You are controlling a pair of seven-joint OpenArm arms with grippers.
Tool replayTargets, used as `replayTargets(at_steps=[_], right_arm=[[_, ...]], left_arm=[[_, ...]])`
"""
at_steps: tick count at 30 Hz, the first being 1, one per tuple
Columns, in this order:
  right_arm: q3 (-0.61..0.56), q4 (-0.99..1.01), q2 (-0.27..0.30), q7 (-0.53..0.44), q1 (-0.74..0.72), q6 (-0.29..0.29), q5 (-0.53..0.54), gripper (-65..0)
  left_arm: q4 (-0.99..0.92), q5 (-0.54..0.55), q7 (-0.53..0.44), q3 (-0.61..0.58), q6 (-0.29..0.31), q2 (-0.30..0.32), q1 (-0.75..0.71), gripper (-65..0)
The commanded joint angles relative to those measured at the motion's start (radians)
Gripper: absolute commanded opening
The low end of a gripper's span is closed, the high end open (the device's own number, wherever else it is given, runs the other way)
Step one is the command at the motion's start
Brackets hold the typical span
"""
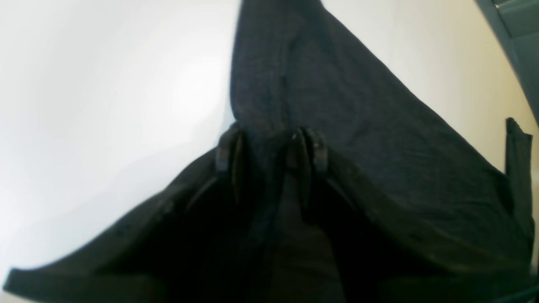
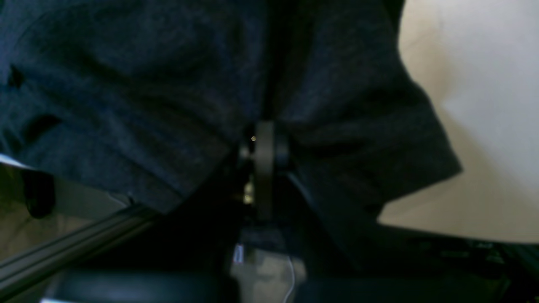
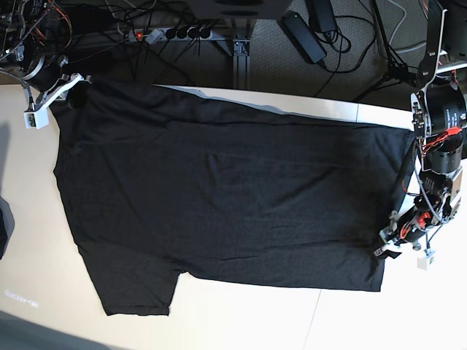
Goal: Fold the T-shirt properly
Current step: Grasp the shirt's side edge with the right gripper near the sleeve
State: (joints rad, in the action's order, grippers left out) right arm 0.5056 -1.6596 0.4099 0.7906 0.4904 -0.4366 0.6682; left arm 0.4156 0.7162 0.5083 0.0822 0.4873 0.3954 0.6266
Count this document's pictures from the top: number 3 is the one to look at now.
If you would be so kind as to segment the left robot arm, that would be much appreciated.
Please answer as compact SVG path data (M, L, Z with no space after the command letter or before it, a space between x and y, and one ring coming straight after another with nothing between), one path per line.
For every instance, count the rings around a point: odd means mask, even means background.
M411 95L414 140L395 185L402 186L409 166L420 191L404 214L392 211L374 250L378 259L397 258L403 244L423 250L431 263L430 230L454 219L461 202L461 161L466 158L466 2L425 1L428 27L425 54Z

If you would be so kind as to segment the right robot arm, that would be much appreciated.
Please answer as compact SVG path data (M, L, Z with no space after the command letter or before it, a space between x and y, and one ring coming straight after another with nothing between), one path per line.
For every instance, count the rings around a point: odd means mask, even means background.
M92 78L66 73L72 22L56 1L1 2L1 74L23 88L30 111L48 101L74 104Z

